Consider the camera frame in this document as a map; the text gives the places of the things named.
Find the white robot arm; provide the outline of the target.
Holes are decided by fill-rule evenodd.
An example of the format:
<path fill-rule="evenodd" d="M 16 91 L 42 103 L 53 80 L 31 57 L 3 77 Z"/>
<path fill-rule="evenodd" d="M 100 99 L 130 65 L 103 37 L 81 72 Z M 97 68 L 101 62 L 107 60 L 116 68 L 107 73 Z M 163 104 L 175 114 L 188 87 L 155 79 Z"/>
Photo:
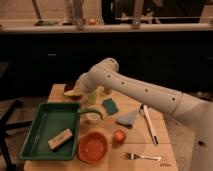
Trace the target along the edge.
<path fill-rule="evenodd" d="M 170 115 L 195 132 L 191 171 L 213 171 L 213 102 L 126 77 L 114 58 L 105 58 L 79 76 L 77 87 L 89 93 L 103 86 Z"/>

